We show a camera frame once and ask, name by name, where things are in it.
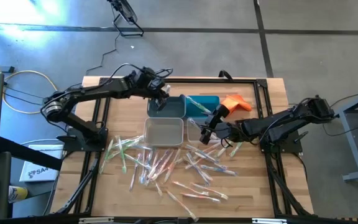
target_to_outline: pile of toothbrushes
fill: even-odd
[[[230,158],[234,157],[240,147],[241,143],[234,146],[234,149],[229,154]],[[137,149],[137,152],[133,154],[132,151],[128,154],[128,149]],[[120,136],[115,136],[104,154],[104,161],[102,161],[99,172],[102,174],[105,165],[115,156],[118,156],[117,161],[121,161],[119,164],[122,166],[122,173],[130,173],[132,175],[129,191],[138,188],[134,186],[138,181],[140,186],[155,188],[156,194],[160,197],[163,197],[164,193],[167,193],[166,195],[183,207],[196,222],[198,217],[179,198],[189,198],[189,200],[193,198],[194,200],[213,203],[221,203],[222,200],[228,200],[227,195],[210,188],[213,178],[208,174],[208,172],[212,171],[220,172],[224,175],[237,176],[237,172],[229,170],[227,166],[220,163],[221,156],[225,152],[226,148],[222,147],[221,143],[216,143],[203,150],[189,144],[185,146],[185,149],[156,150],[156,148],[143,143],[143,136],[129,139],[121,139]],[[195,172],[188,171],[188,173],[191,175],[197,174],[200,180],[203,181],[202,185],[192,182],[189,182],[187,185],[177,181],[168,182],[168,179],[175,170],[175,166],[181,162],[187,163],[181,169],[195,170]],[[135,169],[133,172],[127,170],[127,164],[134,164]],[[171,187],[181,187],[185,191],[177,192],[177,195],[174,195],[172,192],[175,191],[170,190]]]

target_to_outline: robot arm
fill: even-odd
[[[234,124],[221,122],[221,117],[225,118],[228,114],[229,110],[219,105],[208,116],[205,125],[201,126],[200,141],[203,144],[209,142],[212,132],[220,139],[233,142],[252,142],[257,137],[268,137],[269,142],[275,143],[309,123],[327,123],[334,119],[334,111],[325,99],[318,96],[307,98],[292,108],[262,119],[237,120]]]
[[[111,78],[98,86],[55,92],[44,99],[46,103],[41,112],[48,121],[64,122],[79,130],[85,138],[92,139],[99,134],[99,128],[96,123],[84,121],[71,112],[77,103],[107,97],[123,99],[140,96],[153,99],[161,110],[169,97],[169,94],[162,90],[164,85],[162,77],[156,75],[151,68],[144,67],[138,73],[133,71],[122,78]]]

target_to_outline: teal bin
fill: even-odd
[[[215,110],[215,108],[219,105],[219,97],[218,96],[190,96],[197,103],[201,103],[211,112]],[[190,102],[189,99],[186,98],[186,117],[192,118],[200,118],[207,117],[206,114],[203,114],[204,111],[201,111],[197,106]]]

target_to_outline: gray floor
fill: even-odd
[[[104,0],[11,2],[0,0],[0,22],[111,27],[111,9]],[[257,28],[251,0],[129,2],[144,27]],[[259,2],[267,29],[358,30],[358,1]],[[101,55],[114,48],[116,35],[115,32],[23,32],[9,27],[0,30],[0,64],[43,72],[62,90],[80,82],[86,69],[99,65]],[[274,75],[284,78],[290,103],[315,94],[333,103],[358,93],[358,35],[268,35],[267,45]],[[117,49],[105,56],[103,68],[89,75],[109,75],[119,64],[130,62],[155,69],[173,67],[176,76],[215,77],[225,69],[234,77],[266,77],[258,34],[149,32],[144,38],[120,37]],[[128,70],[123,70],[120,75],[127,73]],[[45,80],[34,75],[18,76],[9,83],[41,96],[53,91]],[[37,109],[15,99],[8,100],[23,110]],[[54,138],[62,133],[40,115],[17,114],[5,105],[1,119],[0,135],[16,142]],[[338,122],[327,128],[330,133],[342,131]],[[358,181],[345,184],[341,177],[356,171],[345,137],[329,137],[315,124],[303,129],[309,131],[302,145],[315,213],[324,217],[358,217]],[[12,164],[12,172],[21,171],[22,161]],[[15,204],[14,216],[40,215],[46,199],[42,195]]]

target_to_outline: orange object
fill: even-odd
[[[251,105],[245,102],[241,95],[226,95],[226,99],[222,102],[222,104],[229,109],[230,113],[232,113],[238,105],[246,111],[252,110]]]

